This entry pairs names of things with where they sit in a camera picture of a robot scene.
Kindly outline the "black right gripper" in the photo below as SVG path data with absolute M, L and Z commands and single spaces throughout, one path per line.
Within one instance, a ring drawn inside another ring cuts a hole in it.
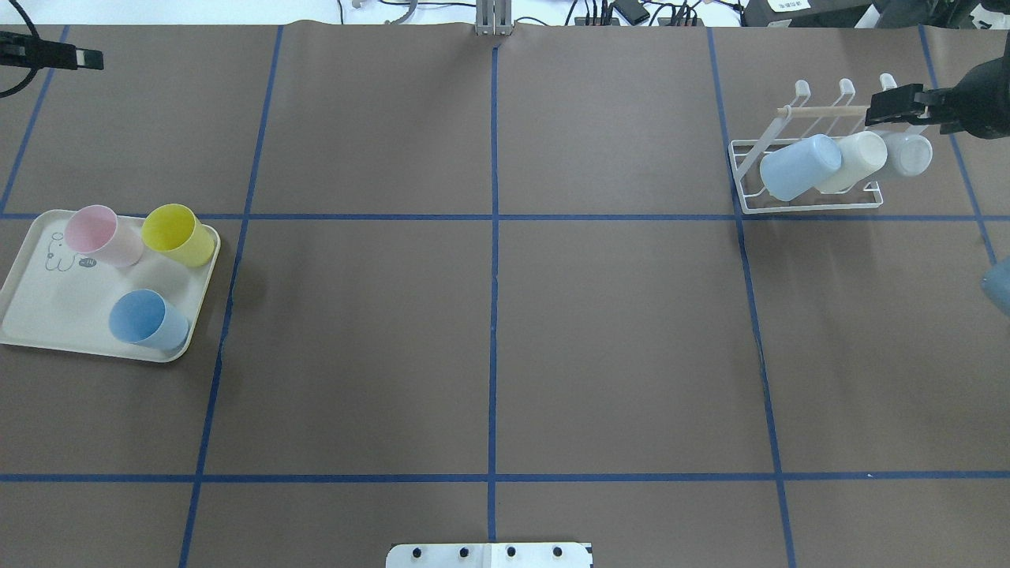
M 909 84 L 873 94 L 865 126 L 939 125 L 941 133 L 969 133 L 982 140 L 1009 136 L 1009 43 L 999 58 L 976 65 L 952 88 L 925 91 Z

